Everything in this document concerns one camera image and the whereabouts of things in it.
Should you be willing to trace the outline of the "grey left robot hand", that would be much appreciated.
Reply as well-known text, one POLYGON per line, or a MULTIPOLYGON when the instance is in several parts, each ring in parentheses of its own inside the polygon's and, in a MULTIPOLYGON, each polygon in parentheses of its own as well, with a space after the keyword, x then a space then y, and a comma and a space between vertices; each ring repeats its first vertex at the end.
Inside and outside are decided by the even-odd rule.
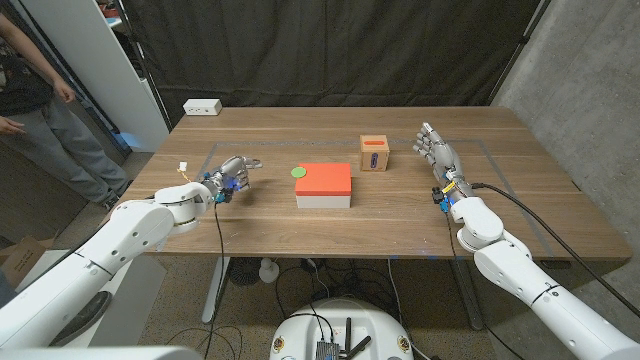
POLYGON ((221 166, 216 167, 211 173, 206 173, 202 184, 205 185, 213 195, 219 193, 233 194, 234 192, 249 187, 248 171, 250 169, 262 167, 263 164, 259 159, 233 156, 221 166))

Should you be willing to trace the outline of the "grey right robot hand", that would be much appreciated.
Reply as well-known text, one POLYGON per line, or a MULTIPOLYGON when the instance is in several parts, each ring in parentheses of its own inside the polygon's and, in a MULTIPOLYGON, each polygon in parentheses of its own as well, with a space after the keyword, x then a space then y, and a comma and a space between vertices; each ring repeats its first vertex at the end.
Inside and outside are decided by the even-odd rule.
POLYGON ((474 197, 475 193, 465 180, 460 158, 453 147, 427 122, 422 124, 416 136, 417 141, 413 150, 426 159, 433 168, 442 192, 455 201, 474 197))

